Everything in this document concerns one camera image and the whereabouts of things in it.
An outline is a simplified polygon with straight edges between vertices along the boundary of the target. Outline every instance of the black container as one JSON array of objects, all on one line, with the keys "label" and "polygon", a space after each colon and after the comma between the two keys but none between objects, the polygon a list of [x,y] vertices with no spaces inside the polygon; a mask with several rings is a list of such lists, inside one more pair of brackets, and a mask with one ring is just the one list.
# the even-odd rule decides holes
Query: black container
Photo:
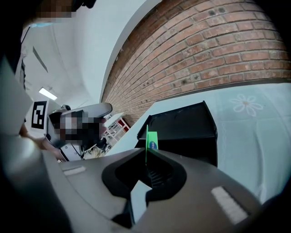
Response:
[{"label": "black container", "polygon": [[146,146],[146,125],[157,131],[160,150],[217,167],[217,128],[205,101],[148,116],[137,134],[136,148]]}]

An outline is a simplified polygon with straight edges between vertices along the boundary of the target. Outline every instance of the table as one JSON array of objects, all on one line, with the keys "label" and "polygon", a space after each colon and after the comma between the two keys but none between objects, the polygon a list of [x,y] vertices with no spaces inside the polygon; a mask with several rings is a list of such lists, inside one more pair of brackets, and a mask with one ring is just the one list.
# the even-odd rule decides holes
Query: table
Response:
[{"label": "table", "polygon": [[[125,127],[127,127],[128,129],[129,129],[129,127],[128,127],[128,125],[125,123],[125,121],[122,119],[122,116],[123,116],[123,112],[121,112],[121,113],[117,113],[117,114],[115,114],[115,115],[113,115],[110,119],[108,119],[105,123],[104,123],[104,126],[106,127],[106,132],[115,140],[115,141],[117,141],[118,142],[118,140],[114,137],[114,136],[116,136],[118,133],[120,133]],[[124,124],[124,126],[121,126],[119,123],[118,123],[118,121],[122,121],[123,122],[123,124]],[[117,131],[116,132],[116,134],[115,135],[112,135],[111,133],[110,133],[110,131],[109,131],[109,127],[113,124],[113,123],[116,123],[117,125],[119,125],[120,126],[120,130],[119,131]]]},{"label": "table", "polygon": [[264,203],[291,174],[291,84],[237,86],[154,103],[107,156],[130,150],[149,115],[205,101],[218,130],[218,168]]}]

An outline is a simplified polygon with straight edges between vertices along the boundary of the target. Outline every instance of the flower pattern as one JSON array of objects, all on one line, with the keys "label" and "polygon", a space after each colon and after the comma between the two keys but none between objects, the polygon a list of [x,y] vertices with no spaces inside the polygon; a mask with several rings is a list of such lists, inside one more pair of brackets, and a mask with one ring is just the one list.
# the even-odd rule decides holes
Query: flower pattern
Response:
[{"label": "flower pattern", "polygon": [[254,103],[256,101],[255,96],[245,97],[243,94],[238,94],[237,99],[229,100],[231,103],[236,104],[233,107],[233,111],[242,112],[246,109],[247,114],[252,117],[256,116],[256,110],[263,110],[263,106],[258,103]]}]

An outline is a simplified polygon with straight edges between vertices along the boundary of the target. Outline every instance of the fluorescent light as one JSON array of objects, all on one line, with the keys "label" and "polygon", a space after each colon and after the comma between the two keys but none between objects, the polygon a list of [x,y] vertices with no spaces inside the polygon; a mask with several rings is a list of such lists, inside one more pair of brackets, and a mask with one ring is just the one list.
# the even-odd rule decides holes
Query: fluorescent light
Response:
[{"label": "fluorescent light", "polygon": [[40,94],[43,94],[44,96],[49,97],[52,100],[56,100],[57,99],[57,97],[55,95],[53,95],[50,92],[48,92],[45,88],[41,88]]}]

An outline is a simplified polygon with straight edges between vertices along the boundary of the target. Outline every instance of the blue mask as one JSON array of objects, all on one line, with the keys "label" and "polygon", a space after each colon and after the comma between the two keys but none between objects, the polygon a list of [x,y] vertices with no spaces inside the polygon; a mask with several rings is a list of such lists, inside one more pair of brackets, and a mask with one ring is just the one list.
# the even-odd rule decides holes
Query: blue mask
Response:
[{"label": "blue mask", "polygon": [[30,27],[46,27],[52,25],[53,23],[39,23],[39,24],[32,24]]}]

